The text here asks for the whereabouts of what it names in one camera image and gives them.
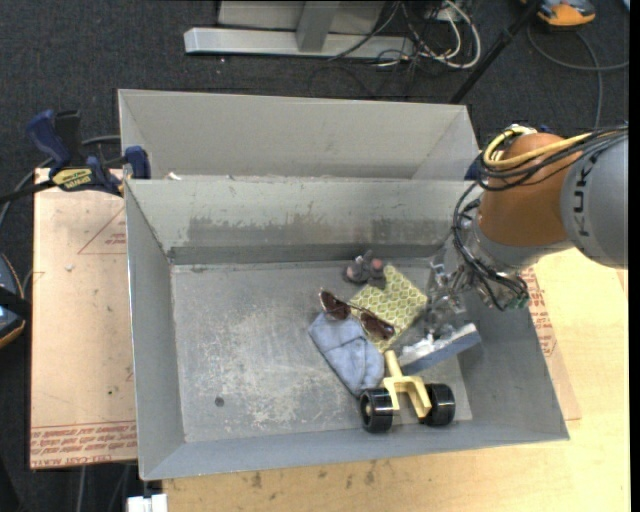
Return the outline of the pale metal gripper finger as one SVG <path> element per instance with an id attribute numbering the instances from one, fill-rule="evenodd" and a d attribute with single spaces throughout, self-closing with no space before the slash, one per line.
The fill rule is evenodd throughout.
<path id="1" fill-rule="evenodd" d="M 446 323 L 446 277 L 443 260 L 434 258 L 430 263 L 430 274 L 425 292 L 428 298 L 425 309 L 425 325 L 433 336 L 443 336 Z"/>
<path id="2" fill-rule="evenodd" d="M 439 336 L 448 337 L 459 330 L 463 322 L 461 316 L 465 313 L 464 302 L 459 294 L 452 290 L 443 293 L 441 299 L 441 321 Z"/>

